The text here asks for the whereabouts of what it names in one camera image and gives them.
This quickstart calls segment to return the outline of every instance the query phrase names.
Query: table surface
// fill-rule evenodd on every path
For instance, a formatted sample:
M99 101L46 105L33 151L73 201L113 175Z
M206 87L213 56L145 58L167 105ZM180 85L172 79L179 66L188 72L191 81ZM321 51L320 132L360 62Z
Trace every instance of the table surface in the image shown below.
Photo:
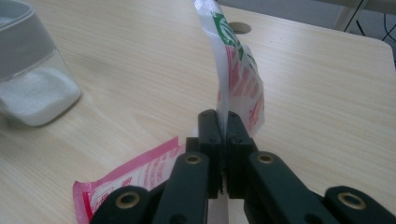
M192 2L29 0L82 97L41 128L0 117L0 222L77 223L75 180L99 179L216 107L216 65ZM385 43L224 7L264 82L254 137L314 192L360 189L396 213L396 73ZM247 223L230 201L230 223Z

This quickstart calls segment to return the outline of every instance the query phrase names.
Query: clear plastic container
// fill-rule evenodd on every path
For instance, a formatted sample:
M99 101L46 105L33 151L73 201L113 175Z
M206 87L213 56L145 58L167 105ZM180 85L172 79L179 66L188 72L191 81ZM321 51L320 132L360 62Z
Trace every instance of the clear plastic container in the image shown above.
M0 0L0 112L40 126L79 96L78 84L35 11L21 2Z

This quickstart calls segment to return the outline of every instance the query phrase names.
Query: green logo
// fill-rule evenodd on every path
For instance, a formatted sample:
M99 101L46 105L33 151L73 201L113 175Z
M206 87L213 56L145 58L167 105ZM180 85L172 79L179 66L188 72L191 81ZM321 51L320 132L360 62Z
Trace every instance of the green logo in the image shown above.
M233 33L233 30L231 29L230 25L225 20L224 15L213 12L212 16L213 16L213 20L215 21L216 28L218 29L221 40L225 45L236 48L236 50L238 51L239 60L241 60L244 54L244 49L242 48L242 45L239 42L238 38L236 38L235 34Z

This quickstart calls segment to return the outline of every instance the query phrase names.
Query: red and white wrapper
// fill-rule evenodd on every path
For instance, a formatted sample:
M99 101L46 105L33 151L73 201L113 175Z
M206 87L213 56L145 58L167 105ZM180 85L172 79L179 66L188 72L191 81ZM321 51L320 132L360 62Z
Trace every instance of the red and white wrapper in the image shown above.
M225 138L228 111L233 111L252 137L264 123L264 96L262 80L250 48L240 43L216 1L192 1L215 55L221 134Z
M166 181L173 169L177 156L185 147L174 138L143 153L113 170L100 180L73 186L73 200L78 224L89 224L93 214L114 190L124 186L138 186L148 191Z

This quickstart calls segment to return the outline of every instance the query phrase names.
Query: white powder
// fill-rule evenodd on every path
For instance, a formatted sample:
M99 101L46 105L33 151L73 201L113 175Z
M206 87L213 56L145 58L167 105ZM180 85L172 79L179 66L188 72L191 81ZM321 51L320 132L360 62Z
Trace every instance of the white powder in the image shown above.
M29 126L45 124L80 96L76 82L55 51L36 68L0 82L0 111Z

